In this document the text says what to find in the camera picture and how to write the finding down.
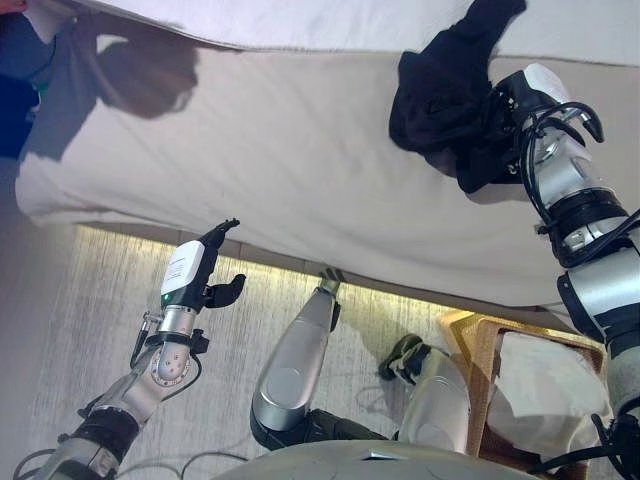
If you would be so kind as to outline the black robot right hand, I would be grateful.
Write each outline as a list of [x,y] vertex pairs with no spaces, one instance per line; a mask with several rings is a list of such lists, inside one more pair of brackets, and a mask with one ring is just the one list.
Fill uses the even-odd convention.
[[560,78],[549,68],[532,63],[498,82],[491,93],[494,113],[491,121],[511,136],[515,158],[524,146],[524,134],[542,114],[556,107],[556,113],[571,111],[570,95]]

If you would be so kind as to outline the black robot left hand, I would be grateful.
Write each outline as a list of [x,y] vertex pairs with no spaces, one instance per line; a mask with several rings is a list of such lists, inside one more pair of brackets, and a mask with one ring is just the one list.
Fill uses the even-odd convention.
[[236,218],[226,220],[198,239],[175,249],[160,289],[162,310],[174,306],[199,313],[203,308],[230,306],[240,297],[246,281],[244,274],[237,274],[226,284],[209,284],[227,232],[239,225]]

